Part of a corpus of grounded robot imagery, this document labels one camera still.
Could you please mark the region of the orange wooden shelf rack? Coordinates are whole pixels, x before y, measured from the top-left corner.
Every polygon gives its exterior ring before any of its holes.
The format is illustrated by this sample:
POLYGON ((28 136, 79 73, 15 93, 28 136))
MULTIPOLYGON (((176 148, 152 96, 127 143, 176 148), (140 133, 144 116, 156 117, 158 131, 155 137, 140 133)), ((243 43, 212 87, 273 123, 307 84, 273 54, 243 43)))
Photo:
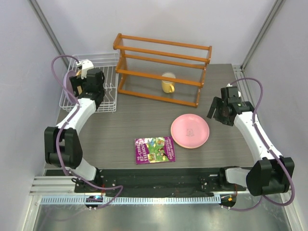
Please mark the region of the orange wooden shelf rack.
POLYGON ((120 75, 119 93, 198 107, 212 46, 119 33, 113 48, 120 55, 115 68, 120 75), (173 73, 176 78, 162 77, 166 72, 173 73), (163 92, 162 80, 174 82, 175 91, 163 92))

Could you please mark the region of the purple children's book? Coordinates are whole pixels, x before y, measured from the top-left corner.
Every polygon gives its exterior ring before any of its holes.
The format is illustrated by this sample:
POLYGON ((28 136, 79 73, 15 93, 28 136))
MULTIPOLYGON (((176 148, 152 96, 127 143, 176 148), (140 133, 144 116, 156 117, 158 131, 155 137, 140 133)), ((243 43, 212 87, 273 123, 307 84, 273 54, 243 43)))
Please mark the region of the purple children's book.
POLYGON ((135 139, 134 146, 137 165, 176 161, 171 136, 135 139))

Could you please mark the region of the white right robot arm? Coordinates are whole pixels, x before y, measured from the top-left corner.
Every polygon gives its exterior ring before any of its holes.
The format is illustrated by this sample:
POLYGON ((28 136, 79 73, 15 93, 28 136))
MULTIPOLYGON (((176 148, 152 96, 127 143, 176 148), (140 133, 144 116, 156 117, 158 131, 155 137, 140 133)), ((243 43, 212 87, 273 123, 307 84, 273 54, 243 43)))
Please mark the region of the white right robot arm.
POLYGON ((222 167, 218 186, 228 190, 237 184, 247 188, 253 196, 288 192, 295 168, 292 158, 283 157, 270 142, 254 107, 250 102, 242 101, 236 86, 228 85, 220 92, 220 97, 214 97, 207 117, 238 128, 250 149, 254 165, 251 169, 222 167))

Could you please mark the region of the yellow ceramic mug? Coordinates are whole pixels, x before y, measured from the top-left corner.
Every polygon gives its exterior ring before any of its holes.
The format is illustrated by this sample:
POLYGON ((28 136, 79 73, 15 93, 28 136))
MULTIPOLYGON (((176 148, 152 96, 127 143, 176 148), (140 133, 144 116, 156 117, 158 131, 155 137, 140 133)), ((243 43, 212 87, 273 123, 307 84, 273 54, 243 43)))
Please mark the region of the yellow ceramic mug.
MULTIPOLYGON (((171 73, 171 72, 166 72, 162 75, 162 77, 169 77, 169 78, 176 78, 176 76, 171 73)), ((166 81, 166 80, 162 80, 161 81, 162 84, 162 90, 165 93, 173 93, 175 91, 175 86, 174 86, 174 82, 172 81, 166 81)))

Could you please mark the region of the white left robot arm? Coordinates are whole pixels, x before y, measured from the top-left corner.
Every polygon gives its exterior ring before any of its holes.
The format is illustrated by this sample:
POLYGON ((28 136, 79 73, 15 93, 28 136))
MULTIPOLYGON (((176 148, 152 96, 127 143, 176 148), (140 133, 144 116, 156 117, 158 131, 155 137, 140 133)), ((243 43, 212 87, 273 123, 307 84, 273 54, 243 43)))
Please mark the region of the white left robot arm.
POLYGON ((96 167, 83 158, 79 133, 89 117, 94 114, 105 96, 104 74, 98 68, 87 71, 86 78, 71 80, 81 88, 73 110, 55 127, 44 131, 45 161, 61 167, 65 174, 71 171, 75 176, 86 180, 86 187, 92 192, 102 188, 96 167))

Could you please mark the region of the purple plate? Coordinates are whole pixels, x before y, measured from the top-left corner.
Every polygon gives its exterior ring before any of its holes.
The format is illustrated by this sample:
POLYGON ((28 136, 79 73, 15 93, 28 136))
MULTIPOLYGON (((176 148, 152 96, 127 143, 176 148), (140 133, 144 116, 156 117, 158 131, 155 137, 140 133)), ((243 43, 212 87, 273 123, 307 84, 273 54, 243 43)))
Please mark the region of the purple plate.
POLYGON ((63 79, 63 86, 67 89, 67 91, 64 90, 64 94, 71 104, 75 104, 75 100, 74 100, 75 97, 74 97, 73 87, 72 87, 70 79, 75 76, 76 76, 76 72, 74 70, 69 70, 65 74, 64 79, 63 79))

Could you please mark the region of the orange plate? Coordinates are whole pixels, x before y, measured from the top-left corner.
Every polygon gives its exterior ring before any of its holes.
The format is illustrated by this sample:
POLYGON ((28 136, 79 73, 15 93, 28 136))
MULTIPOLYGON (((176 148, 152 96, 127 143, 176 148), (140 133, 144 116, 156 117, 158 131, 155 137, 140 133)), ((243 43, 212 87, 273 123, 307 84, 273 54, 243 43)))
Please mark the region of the orange plate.
POLYGON ((82 92, 82 79, 81 79, 81 72, 82 70, 79 69, 76 73, 76 79, 75 79, 75 95, 79 96, 82 92))

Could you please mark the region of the yellow plate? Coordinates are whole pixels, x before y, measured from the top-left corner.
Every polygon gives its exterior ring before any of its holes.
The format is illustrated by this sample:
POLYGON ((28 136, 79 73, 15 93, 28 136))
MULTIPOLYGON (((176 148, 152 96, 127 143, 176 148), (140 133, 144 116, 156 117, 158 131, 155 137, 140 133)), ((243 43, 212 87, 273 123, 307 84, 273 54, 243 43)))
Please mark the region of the yellow plate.
POLYGON ((195 149, 207 141, 209 128, 171 128, 171 136, 176 144, 186 149, 195 149))

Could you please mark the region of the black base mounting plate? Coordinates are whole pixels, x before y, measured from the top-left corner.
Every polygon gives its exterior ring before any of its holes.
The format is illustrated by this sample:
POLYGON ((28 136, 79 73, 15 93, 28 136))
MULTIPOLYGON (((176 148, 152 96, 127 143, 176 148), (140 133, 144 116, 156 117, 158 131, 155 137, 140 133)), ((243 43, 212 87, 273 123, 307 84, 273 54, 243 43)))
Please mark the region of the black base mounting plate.
POLYGON ((108 197, 184 198, 215 193, 245 192, 241 185, 226 182, 223 168, 102 169, 92 182, 98 189, 73 178, 77 193, 104 193, 108 197))

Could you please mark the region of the pink plate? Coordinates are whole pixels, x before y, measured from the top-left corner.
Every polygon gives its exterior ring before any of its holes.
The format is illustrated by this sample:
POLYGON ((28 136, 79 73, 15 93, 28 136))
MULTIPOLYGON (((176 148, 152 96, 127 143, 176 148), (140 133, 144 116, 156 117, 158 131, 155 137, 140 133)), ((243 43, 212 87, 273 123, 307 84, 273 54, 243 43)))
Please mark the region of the pink plate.
POLYGON ((170 132, 173 140, 187 149, 202 146, 210 135, 207 122, 195 114, 183 114, 177 117, 171 124, 170 132))

